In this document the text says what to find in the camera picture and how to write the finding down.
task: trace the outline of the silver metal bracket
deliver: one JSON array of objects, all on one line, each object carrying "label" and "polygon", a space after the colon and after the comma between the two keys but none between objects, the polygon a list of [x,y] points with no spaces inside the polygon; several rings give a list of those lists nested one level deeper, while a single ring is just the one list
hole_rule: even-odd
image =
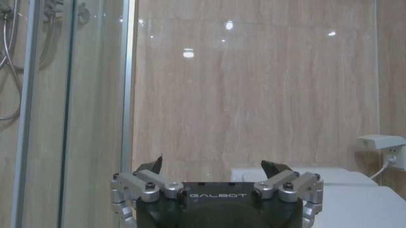
[{"label": "silver metal bracket", "polygon": [[165,177],[157,175],[149,170],[139,171],[136,177],[144,180],[145,182],[153,182],[167,198],[177,198],[177,192],[180,189],[183,189],[181,182],[169,182]]},{"label": "silver metal bracket", "polygon": [[167,198],[177,199],[181,190],[180,182],[169,182],[165,177],[149,170],[115,174],[111,181],[111,202],[112,210],[120,216],[123,225],[136,227],[132,208],[136,208],[139,198],[144,202],[155,202],[163,192]]},{"label": "silver metal bracket", "polygon": [[284,170],[266,181],[256,182],[253,184],[253,190],[260,193],[260,199],[266,200],[272,198],[274,192],[278,190],[279,186],[283,183],[292,181],[295,178],[295,173],[291,170]]},{"label": "silver metal bracket", "polygon": [[278,191],[278,197],[286,203],[294,203],[298,199],[306,201],[303,206],[303,228],[310,228],[315,221],[315,215],[322,211],[323,180],[318,174],[304,173],[302,176],[291,170],[284,170],[268,180],[253,184],[253,193],[260,200],[272,198]]}]

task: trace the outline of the white toilet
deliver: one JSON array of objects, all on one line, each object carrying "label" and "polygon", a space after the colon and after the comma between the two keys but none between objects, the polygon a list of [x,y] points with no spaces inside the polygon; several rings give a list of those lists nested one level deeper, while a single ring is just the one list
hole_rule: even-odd
[{"label": "white toilet", "polygon": [[[404,228],[406,201],[366,175],[340,168],[292,168],[318,173],[324,180],[323,211],[314,228]],[[261,169],[231,169],[231,181],[267,179]]]}]

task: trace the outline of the screw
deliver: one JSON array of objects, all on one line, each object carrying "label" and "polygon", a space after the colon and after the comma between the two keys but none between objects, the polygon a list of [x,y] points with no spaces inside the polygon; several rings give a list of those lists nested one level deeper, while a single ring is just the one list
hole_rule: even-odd
[{"label": "screw", "polygon": [[263,188],[268,187],[268,185],[266,183],[263,183],[263,182],[259,184],[259,186],[263,187]]},{"label": "screw", "polygon": [[153,190],[153,189],[155,189],[155,183],[153,182],[145,183],[145,190]]},{"label": "screw", "polygon": [[283,188],[284,188],[286,190],[292,190],[292,183],[291,183],[291,182],[284,182],[284,183],[283,183]]},{"label": "screw", "polygon": [[176,182],[169,184],[169,187],[176,187],[179,184]]}]

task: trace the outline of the bolt head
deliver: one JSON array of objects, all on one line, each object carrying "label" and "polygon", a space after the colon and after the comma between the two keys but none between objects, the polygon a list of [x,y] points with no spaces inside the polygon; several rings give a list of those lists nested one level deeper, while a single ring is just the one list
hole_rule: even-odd
[{"label": "bolt head", "polygon": [[145,183],[145,190],[153,190],[153,189],[155,189],[155,183],[153,182]]},{"label": "bolt head", "polygon": [[291,183],[291,182],[283,183],[283,188],[284,188],[286,190],[292,190],[292,183]]}]

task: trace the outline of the white cable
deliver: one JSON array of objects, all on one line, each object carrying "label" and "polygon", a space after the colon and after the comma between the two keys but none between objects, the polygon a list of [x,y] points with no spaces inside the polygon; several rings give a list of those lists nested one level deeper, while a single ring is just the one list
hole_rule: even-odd
[{"label": "white cable", "polygon": [[388,166],[388,162],[384,162],[382,169],[379,169],[379,171],[370,178],[374,179],[375,177],[378,177],[379,174],[386,170],[387,166]]}]

